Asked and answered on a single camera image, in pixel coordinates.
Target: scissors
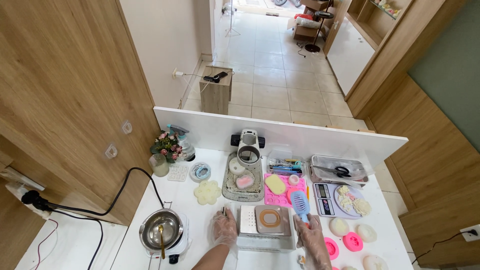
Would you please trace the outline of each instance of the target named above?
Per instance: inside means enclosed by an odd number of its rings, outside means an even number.
[[[326,172],[333,172],[334,174],[336,174],[338,177],[340,178],[343,178],[343,177],[352,177],[349,173],[350,171],[345,168],[345,167],[342,167],[342,166],[338,166],[338,167],[335,167],[335,169],[329,169],[329,168],[325,168],[325,167],[320,167],[320,166],[315,166],[315,165],[312,165],[312,167],[315,167],[315,168],[318,168],[320,170],[323,170],[323,171],[326,171]]]

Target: glass shelf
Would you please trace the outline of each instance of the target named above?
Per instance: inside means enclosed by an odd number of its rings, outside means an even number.
[[[370,1],[370,3],[374,4],[377,8],[379,8],[380,10],[382,10],[384,13],[386,13],[388,16],[390,16],[390,18],[396,20],[396,18],[395,18],[394,16],[392,16],[390,13],[386,12],[381,6],[375,4],[374,1],[372,1],[372,0],[369,0],[369,1]]]

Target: silicone mold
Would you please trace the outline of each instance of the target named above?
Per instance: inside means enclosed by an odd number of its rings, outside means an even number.
[[[272,175],[271,173],[265,173],[264,178],[267,178],[268,176]],[[305,179],[300,178],[300,181],[298,185],[292,186],[288,183],[288,176],[286,175],[279,175],[280,179],[282,182],[285,184],[286,190],[294,187],[297,188],[300,191],[303,191],[305,195],[307,194],[307,185],[305,184]],[[267,205],[278,205],[278,206],[283,206],[283,207],[292,207],[292,204],[288,202],[287,200],[287,192],[284,192],[283,194],[276,195],[274,194],[267,185],[265,185],[265,198],[264,202]]]
[[[354,232],[349,232],[343,237],[343,244],[352,252],[361,251],[363,249],[363,241],[360,236]]]
[[[333,241],[332,238],[325,237],[325,246],[327,247],[328,254],[330,255],[330,260],[334,260],[340,254],[338,250],[338,245]]]

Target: gloved hand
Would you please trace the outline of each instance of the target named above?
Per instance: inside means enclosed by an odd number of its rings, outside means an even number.
[[[320,223],[311,215],[307,215],[310,228],[298,215],[294,216],[295,225],[297,226],[297,248],[305,249],[305,260],[307,269],[315,270],[332,270],[330,255],[325,246],[324,234]]]
[[[237,223],[232,211],[227,209],[227,216],[218,211],[213,217],[213,233],[214,245],[227,245],[230,251],[238,254],[237,247]]]

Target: yellow sponge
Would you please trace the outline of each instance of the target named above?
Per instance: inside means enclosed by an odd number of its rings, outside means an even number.
[[[285,183],[276,174],[272,174],[265,179],[265,184],[277,195],[283,194],[286,190]]]

